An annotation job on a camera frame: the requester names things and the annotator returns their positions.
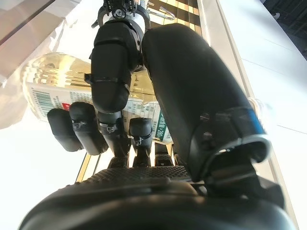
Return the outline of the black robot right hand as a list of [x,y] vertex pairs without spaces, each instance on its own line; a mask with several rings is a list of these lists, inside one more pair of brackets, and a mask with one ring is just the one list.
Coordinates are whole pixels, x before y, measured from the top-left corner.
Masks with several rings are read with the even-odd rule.
[[39,202],[22,230],[293,230],[281,187],[257,175],[271,143],[235,78],[196,32],[139,36],[121,111],[126,158]]

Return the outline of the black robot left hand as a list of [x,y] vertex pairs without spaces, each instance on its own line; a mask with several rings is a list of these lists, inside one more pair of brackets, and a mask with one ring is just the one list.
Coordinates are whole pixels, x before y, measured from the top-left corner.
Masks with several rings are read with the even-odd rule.
[[142,66],[140,40],[128,20],[112,20],[101,26],[91,53],[91,73],[84,80],[91,86],[92,104],[74,102],[69,110],[51,109],[47,114],[52,133],[69,152],[81,149],[99,155],[111,149],[126,158],[130,141],[121,111],[130,94],[132,73]]

